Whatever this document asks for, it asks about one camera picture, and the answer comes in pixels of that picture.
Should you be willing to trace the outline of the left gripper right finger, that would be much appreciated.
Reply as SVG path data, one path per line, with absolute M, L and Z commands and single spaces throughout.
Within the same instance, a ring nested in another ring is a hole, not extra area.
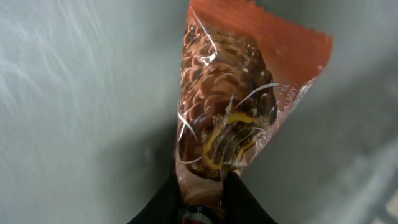
M 223 181 L 222 202 L 227 224 L 277 224 L 234 172 Z

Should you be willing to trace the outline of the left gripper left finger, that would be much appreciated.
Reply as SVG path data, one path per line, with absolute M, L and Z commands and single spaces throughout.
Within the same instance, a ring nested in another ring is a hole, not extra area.
M 178 224 L 182 194 L 175 172 L 128 224 Z

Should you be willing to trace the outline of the orange snack bar wrapper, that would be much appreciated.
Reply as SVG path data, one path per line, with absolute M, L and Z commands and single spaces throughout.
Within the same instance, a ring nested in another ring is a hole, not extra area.
M 254 1 L 190 1 L 175 150 L 185 204 L 222 212 L 225 177 L 265 148 L 326 67 L 332 46 L 329 35 Z

